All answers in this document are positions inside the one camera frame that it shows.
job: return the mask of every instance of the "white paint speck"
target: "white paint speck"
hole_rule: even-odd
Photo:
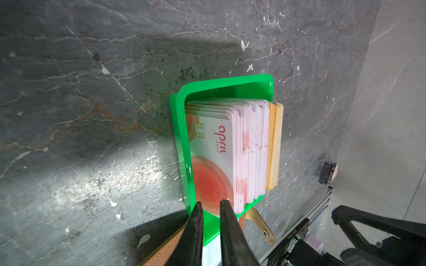
[[[253,64],[250,64],[250,65],[248,66],[248,69],[246,70],[246,72],[249,72],[249,70],[253,71]]]
[[[111,74],[106,68],[105,68],[105,66],[102,66],[102,69],[101,69],[101,71],[102,71],[102,73],[104,73],[105,75],[108,75],[108,74]]]
[[[149,234],[146,234],[143,237],[141,237],[141,239],[139,240],[139,244],[136,248],[138,249],[143,243],[147,242],[150,239],[150,237],[151,236]]]
[[[117,206],[117,203],[113,202],[111,198],[109,198],[109,203],[111,204],[111,207]]]
[[[248,41],[248,42],[247,42],[247,45],[244,45],[244,41],[243,41],[243,40],[241,40],[241,48],[242,48],[242,51],[244,51],[244,50],[247,48],[247,46],[248,46],[249,42],[250,42],[250,41]]]

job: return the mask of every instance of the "stack of cards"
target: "stack of cards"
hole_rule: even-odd
[[[210,98],[185,104],[197,200],[235,213],[278,184],[283,107],[266,100]]]

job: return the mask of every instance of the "stone surface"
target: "stone surface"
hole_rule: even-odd
[[[339,205],[426,221],[421,182],[426,167],[425,7],[421,0],[381,3],[328,205],[327,246],[335,257],[353,247],[332,222],[331,211]],[[370,243],[388,237],[387,232],[360,223],[356,227]]]
[[[280,180],[257,209],[277,239],[326,193],[311,177],[337,156],[379,1],[1,5],[0,260],[135,265],[187,218],[168,106],[186,83],[274,77]]]

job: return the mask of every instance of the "brown leather strap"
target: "brown leather strap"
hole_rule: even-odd
[[[266,242],[272,244],[275,241],[275,237],[273,236],[271,229],[265,223],[265,221],[262,219],[262,217],[255,208],[249,209],[245,213],[245,218],[252,220],[256,224],[257,228],[259,228],[259,231],[262,234],[263,238],[266,240]]]
[[[251,208],[248,212],[246,212],[238,219],[238,223],[240,224],[240,227],[243,231],[247,219],[252,220],[257,225],[260,230],[260,233],[263,235],[263,237],[268,243],[274,242],[275,238],[272,234],[272,231],[265,224],[262,217],[260,217],[260,214],[254,208]],[[139,266],[164,266],[164,264],[166,264],[167,260],[170,258],[170,255],[175,250],[175,247],[177,246],[179,239],[182,236],[184,228],[185,225],[179,228],[173,235],[170,236],[170,238],[164,241],[156,250],[154,250],[149,256],[147,256],[147,259],[139,263]],[[266,230],[268,237],[265,237],[265,234],[263,233],[264,230]]]
[[[164,266],[181,239],[185,225],[182,225],[173,235],[154,250],[139,266]]]

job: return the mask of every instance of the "marble table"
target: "marble table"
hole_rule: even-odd
[[[379,0],[3,1],[2,265],[135,265],[186,219],[169,97],[269,73],[284,105],[276,238],[327,191]],[[260,258],[271,246],[253,223]]]

